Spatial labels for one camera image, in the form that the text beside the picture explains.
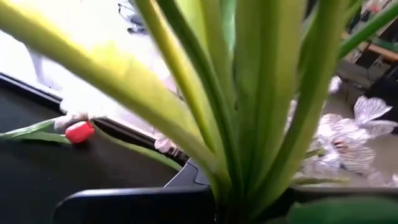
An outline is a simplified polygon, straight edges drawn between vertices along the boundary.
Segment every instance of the white petal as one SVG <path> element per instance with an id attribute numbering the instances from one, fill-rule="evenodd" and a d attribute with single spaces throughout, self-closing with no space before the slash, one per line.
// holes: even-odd
<path id="1" fill-rule="evenodd" d="M 165 136 L 155 141 L 155 148 L 161 153 L 168 152 L 171 147 L 171 140 L 167 139 Z"/>
<path id="2" fill-rule="evenodd" d="M 375 138 L 383 134 L 391 133 L 394 128 L 398 127 L 398 123 L 387 120 L 376 120 L 361 124 L 361 127 L 364 128 L 372 138 Z"/>
<path id="3" fill-rule="evenodd" d="M 346 153 L 341 153 L 342 163 L 349 171 L 356 173 L 367 173 L 372 169 L 376 153 L 369 147 L 349 147 Z"/>
<path id="4" fill-rule="evenodd" d="M 391 106 L 380 98 L 366 98 L 360 96 L 354 106 L 355 120 L 359 124 L 367 123 L 391 110 Z"/>
<path id="5" fill-rule="evenodd" d="M 338 76 L 335 76 L 331 79 L 329 83 L 329 94 L 336 93 L 341 85 L 341 79 Z"/>

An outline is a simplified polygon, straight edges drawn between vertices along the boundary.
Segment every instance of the black surface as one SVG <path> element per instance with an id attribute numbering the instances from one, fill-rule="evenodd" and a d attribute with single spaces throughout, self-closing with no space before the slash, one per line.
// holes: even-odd
<path id="1" fill-rule="evenodd" d="M 0 132 L 59 116 L 51 104 L 16 92 L 0 82 Z M 161 187 L 175 174 L 98 136 L 79 147 L 0 142 L 0 223 L 51 223 L 56 204 L 75 192 Z"/>
<path id="2" fill-rule="evenodd" d="M 54 224 L 214 223 L 208 186 L 88 190 L 56 210 Z"/>

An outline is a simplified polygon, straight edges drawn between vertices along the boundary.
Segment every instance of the black table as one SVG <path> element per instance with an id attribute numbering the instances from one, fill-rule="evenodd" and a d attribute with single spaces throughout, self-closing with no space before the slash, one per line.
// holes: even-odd
<path id="1" fill-rule="evenodd" d="M 0 76 L 0 132 L 60 116 L 56 102 Z M 94 136 L 78 147 L 0 142 L 0 223 L 51 223 L 56 204 L 85 189 L 161 187 L 177 172 Z"/>

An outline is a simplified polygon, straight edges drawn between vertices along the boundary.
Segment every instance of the red object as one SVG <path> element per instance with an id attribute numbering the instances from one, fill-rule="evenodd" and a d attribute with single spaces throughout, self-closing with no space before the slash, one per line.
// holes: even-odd
<path id="1" fill-rule="evenodd" d="M 94 127 L 89 121 L 80 121 L 65 131 L 65 137 L 73 144 L 86 141 L 94 134 Z"/>

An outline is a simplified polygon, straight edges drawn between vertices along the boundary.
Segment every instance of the window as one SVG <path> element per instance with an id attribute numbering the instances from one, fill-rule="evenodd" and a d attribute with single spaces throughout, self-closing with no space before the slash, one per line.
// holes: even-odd
<path id="1" fill-rule="evenodd" d="M 102 16 L 114 21 L 115 27 L 126 31 L 130 36 L 129 50 L 153 69 L 169 90 L 176 92 L 172 77 L 150 37 L 145 34 L 139 17 L 127 0 L 120 1 L 65 1 L 71 7 L 83 7 L 87 12 L 101 10 Z M 64 10 L 55 7 L 54 12 Z M 34 50 L 17 41 L 0 30 L 0 72 L 20 79 L 35 87 L 49 91 L 62 98 L 85 96 L 100 100 L 107 108 L 111 108 L 109 118 L 131 127 L 136 131 L 152 136 L 154 130 L 140 117 L 131 113 L 105 94 L 69 72 L 58 63 L 38 54 Z"/>

